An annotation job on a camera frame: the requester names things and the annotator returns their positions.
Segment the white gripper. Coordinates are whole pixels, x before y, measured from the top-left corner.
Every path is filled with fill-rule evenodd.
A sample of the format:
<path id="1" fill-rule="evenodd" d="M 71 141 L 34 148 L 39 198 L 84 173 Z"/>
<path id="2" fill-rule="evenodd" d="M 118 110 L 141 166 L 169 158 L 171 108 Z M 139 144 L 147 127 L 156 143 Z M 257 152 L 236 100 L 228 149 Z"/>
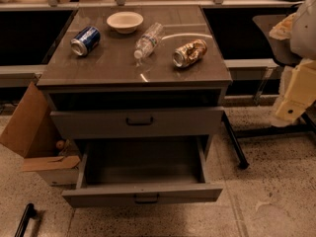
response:
<path id="1" fill-rule="evenodd" d="M 271 125 L 285 127 L 316 102 L 316 61 L 303 59 L 295 67 L 285 66 L 278 97 L 271 113 Z"/>

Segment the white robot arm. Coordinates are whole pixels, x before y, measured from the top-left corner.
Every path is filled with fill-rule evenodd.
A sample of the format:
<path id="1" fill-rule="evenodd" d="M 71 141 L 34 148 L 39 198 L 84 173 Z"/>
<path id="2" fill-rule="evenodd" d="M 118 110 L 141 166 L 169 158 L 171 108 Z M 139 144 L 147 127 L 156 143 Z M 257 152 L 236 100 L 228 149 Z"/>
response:
<path id="1" fill-rule="evenodd" d="M 316 0 L 305 0 L 269 36 L 289 40 L 290 51 L 302 57 L 295 67 L 284 67 L 273 105 L 271 125 L 284 127 L 295 123 L 316 101 Z"/>

